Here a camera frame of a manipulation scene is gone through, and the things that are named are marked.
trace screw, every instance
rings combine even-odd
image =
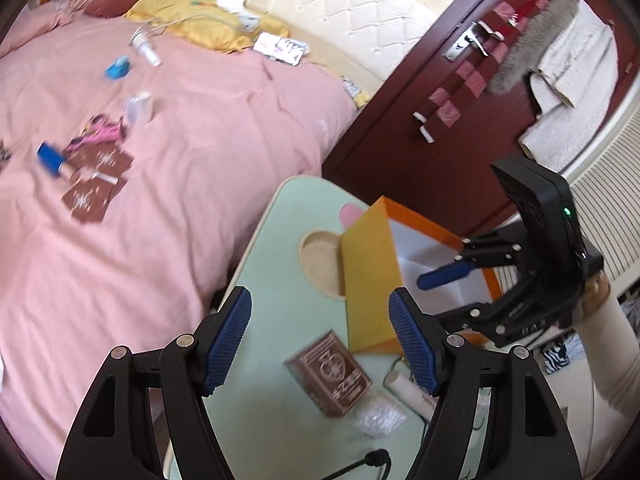
[[[529,357],[529,350],[524,348],[524,346],[516,346],[513,349],[513,353],[516,354],[516,357],[519,357],[520,359],[526,359],[527,357]]]
[[[456,348],[460,348],[465,343],[465,338],[458,334],[450,334],[447,336],[447,343]]]
[[[183,334],[178,339],[175,340],[175,343],[182,348],[188,348],[193,344],[195,339],[191,334]]]
[[[111,357],[114,359],[122,359],[125,355],[127,355],[127,349],[124,346],[116,346],[111,350]]]

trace bed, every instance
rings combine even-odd
[[[287,22],[312,53],[300,66],[222,54],[162,34],[152,68],[128,48],[138,24],[76,12],[0,58],[0,418],[53,478],[66,433],[114,346],[134,352],[192,332],[278,186],[320,174],[356,115],[339,75],[370,94],[433,23],[414,0],[248,0]],[[132,55],[118,81],[104,69]],[[127,185],[101,224],[79,224],[68,189],[40,165],[95,114],[119,117],[149,91]]]

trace robotic arm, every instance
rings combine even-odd
[[[560,321],[580,317],[588,277],[604,264],[582,238],[567,183],[523,158],[493,165],[521,219],[464,240],[449,266],[418,279],[435,288],[484,267],[515,265],[518,283],[493,303],[473,303],[439,316],[420,311],[404,288],[389,298],[389,318],[420,387],[438,404],[407,480],[458,480],[472,432],[478,389],[491,387],[487,432],[477,479],[579,480],[564,418],[529,351],[477,349],[459,334],[471,327],[498,346]],[[224,383],[251,315],[251,297],[236,287],[193,335],[163,350],[111,351],[71,428],[58,480],[162,479],[148,388],[162,388],[169,432],[184,480],[233,480],[202,397]],[[359,465],[385,465],[384,450]]]

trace blue cap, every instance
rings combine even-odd
[[[60,176],[60,166],[66,162],[66,158],[61,153],[58,153],[46,142],[43,142],[38,149],[38,158],[51,173],[55,176]]]
[[[129,56],[121,56],[119,57],[114,64],[108,67],[107,70],[104,71],[107,77],[110,79],[120,79],[121,77],[126,76],[131,69],[131,64],[129,62]]]

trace red checkered cloth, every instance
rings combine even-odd
[[[529,20],[548,3],[549,0],[504,0],[487,13],[482,20],[500,32],[504,40],[485,41],[482,46],[489,56],[483,56],[479,50],[471,53],[418,108],[414,117],[423,123],[420,131],[429,142],[447,133],[462,116],[463,109],[485,90]]]

